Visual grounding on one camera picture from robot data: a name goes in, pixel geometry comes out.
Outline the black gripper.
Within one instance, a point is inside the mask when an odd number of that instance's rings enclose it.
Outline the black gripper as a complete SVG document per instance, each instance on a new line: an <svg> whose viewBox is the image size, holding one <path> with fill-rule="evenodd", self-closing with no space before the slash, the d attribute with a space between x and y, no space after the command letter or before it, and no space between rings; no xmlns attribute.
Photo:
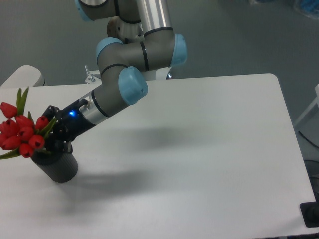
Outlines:
<svg viewBox="0 0 319 239"><path fill-rule="evenodd" d="M46 141L46 150L55 153L72 153L71 141L77 136L92 129L95 125L90 123L80 112L80 107L87 106L88 100L76 100L64 109L49 105L42 116L49 120L55 118L52 133Z"/></svg>

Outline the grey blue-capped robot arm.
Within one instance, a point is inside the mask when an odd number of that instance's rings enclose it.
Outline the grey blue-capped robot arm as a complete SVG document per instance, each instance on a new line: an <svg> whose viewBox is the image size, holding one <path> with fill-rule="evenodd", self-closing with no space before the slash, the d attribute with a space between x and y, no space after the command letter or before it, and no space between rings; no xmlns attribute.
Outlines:
<svg viewBox="0 0 319 239"><path fill-rule="evenodd" d="M164 0L78 0L83 19L116 17L116 36L101 40L96 62L101 85L62 110L49 108L54 121L45 140L48 154L71 153L72 141L148 92L143 72L182 65L187 60L184 37L175 34Z"/></svg>

